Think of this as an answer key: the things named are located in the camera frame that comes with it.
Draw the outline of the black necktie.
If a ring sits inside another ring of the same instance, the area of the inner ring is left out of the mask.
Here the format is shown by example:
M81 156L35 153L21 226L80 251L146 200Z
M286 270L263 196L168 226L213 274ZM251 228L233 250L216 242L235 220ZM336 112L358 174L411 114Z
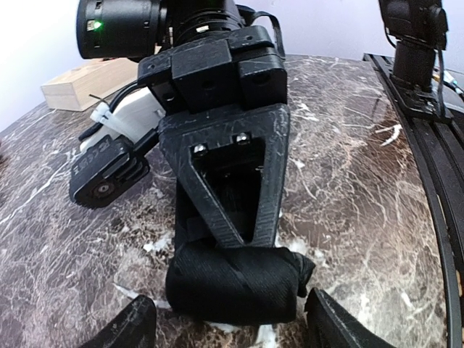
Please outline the black necktie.
M307 296L315 263L286 247L223 249L181 184L165 294L174 312L234 326L289 323Z

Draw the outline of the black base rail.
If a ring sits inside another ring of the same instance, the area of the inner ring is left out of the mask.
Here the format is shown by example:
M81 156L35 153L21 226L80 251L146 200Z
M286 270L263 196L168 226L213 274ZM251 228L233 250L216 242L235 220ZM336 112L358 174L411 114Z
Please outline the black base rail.
M434 222L447 309L447 346L463 346L463 132L457 111L445 123L405 114L394 95L391 57L365 54L397 113L413 152Z

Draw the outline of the wooden compartment box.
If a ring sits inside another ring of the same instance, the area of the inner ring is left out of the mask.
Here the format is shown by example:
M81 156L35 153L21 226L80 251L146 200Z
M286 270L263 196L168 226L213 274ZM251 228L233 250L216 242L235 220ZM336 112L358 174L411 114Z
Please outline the wooden compartment box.
M129 59L92 59L41 86L51 109L82 112L137 79Z

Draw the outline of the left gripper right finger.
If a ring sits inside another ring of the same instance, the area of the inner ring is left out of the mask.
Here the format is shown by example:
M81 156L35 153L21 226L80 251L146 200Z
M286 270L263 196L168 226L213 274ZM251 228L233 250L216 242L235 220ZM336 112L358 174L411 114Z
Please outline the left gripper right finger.
M304 311L309 335L307 347L393 347L369 331L324 290L310 291Z

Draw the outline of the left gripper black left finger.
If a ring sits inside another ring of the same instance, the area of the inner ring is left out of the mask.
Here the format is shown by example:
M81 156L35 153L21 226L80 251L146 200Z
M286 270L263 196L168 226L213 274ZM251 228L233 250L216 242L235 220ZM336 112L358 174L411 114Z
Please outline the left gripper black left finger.
M156 328L157 310L153 301L145 295L139 295L81 347L154 347Z

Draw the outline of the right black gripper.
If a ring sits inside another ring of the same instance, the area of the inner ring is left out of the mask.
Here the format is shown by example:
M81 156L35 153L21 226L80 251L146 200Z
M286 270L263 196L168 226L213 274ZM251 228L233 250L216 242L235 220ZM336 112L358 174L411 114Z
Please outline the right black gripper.
M176 232L205 233L223 248L273 247L290 111L268 31L213 32L147 57L138 84L170 115L159 122L159 148L176 176Z

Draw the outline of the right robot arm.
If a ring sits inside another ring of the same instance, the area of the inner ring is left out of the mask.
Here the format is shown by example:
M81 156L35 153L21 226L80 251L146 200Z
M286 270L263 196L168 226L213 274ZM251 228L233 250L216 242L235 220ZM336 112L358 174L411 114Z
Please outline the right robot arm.
M141 138L120 126L72 167L70 198L97 209L149 172L158 147L177 178L176 228L205 227L224 248L272 247L289 148L281 29L233 1L81 1L83 58L138 64L129 94L147 88L165 111Z

